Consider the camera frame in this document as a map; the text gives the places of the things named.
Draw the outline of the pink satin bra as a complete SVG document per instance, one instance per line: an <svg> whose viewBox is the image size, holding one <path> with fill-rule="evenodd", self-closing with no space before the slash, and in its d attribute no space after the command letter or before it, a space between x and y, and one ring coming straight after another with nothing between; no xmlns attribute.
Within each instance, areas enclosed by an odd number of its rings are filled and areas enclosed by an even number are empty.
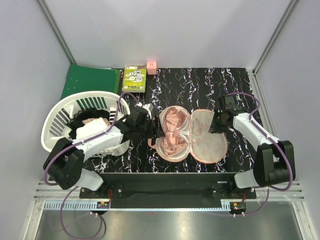
<svg viewBox="0 0 320 240"><path fill-rule="evenodd" d="M177 157L189 146L190 115L181 107L168 107L161 119L164 137L159 146L168 158Z"/></svg>

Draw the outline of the pink mesh bra laundry bag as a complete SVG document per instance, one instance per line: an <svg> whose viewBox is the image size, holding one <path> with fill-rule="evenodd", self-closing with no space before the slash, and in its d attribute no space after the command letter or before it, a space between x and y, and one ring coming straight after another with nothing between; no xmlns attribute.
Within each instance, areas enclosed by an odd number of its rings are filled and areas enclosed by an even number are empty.
<svg viewBox="0 0 320 240"><path fill-rule="evenodd" d="M160 121L166 111L163 110L160 115ZM189 145L185 151L178 154L177 157L166 157L160 149L160 140L156 141L155 145L151 145L151 138L148 139L148 145L155 149L158 155L164 160L172 163L178 163L192 155L195 160L204 164L214 164L222 160L228 151L228 142L224 133L209 133L210 124L212 122L214 112L208 109L197 109L189 113Z"/></svg>

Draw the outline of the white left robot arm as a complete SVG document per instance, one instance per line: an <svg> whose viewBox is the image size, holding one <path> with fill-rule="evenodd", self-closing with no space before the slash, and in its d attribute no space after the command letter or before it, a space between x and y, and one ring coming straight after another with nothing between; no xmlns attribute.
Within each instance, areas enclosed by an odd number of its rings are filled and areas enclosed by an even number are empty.
<svg viewBox="0 0 320 240"><path fill-rule="evenodd" d="M97 198L108 193L106 181L95 171L83 167L84 162L99 152L134 138L150 139L165 136L158 115L153 116L149 105L136 106L111 126L85 139L59 139L43 164L44 177L51 177L63 190L72 187L89 189Z"/></svg>

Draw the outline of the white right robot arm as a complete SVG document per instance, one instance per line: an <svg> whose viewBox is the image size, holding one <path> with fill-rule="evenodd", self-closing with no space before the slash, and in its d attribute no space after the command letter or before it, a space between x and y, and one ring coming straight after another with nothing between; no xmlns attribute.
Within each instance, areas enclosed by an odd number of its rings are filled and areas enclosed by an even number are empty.
<svg viewBox="0 0 320 240"><path fill-rule="evenodd" d="M252 111L240 107L236 95L252 98L257 107ZM222 134L233 128L255 150L253 169L234 175L233 182L227 185L228 195L239 198L247 188L289 190L296 177L294 146L289 140L281 141L255 120L253 114L261 106L259 100L248 93L233 92L219 97L218 102L208 132Z"/></svg>

